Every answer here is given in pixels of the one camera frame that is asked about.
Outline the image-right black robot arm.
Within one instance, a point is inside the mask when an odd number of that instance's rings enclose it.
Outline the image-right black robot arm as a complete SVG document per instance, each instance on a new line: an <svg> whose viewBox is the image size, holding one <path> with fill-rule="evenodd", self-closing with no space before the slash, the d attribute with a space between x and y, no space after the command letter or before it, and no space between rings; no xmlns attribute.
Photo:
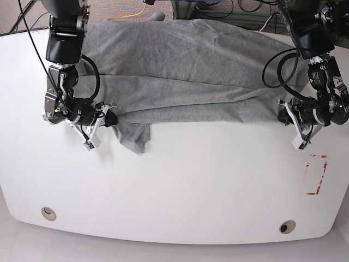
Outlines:
<svg viewBox="0 0 349 262"><path fill-rule="evenodd" d="M296 149L303 150L321 128L331 123L342 125L348 121L348 88L343 82L336 59L330 55L334 44L326 32L321 11L330 1L276 1L294 48L278 53L281 58L276 70L279 84L292 95L289 102L280 100L282 110L278 120L284 125L293 124L297 135L293 140ZM308 64L308 80L316 91L316 98L306 97L292 89L288 83L294 76L284 79L283 65L290 59L304 59Z"/></svg>

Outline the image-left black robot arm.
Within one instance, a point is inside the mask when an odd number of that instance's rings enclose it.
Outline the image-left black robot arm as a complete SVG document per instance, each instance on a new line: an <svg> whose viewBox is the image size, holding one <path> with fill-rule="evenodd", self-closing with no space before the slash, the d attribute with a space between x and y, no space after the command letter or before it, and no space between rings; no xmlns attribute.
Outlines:
<svg viewBox="0 0 349 262"><path fill-rule="evenodd" d="M117 124L117 116L111 112L114 104L93 103L100 91L100 74L95 63L82 54L89 5L86 1L43 1L43 6L50 14L46 60L52 62L47 71L44 120L51 124L65 121L83 138L88 150L97 148L98 128ZM74 96L79 80L76 65L81 60L92 66L96 78L95 90L87 98Z"/></svg>

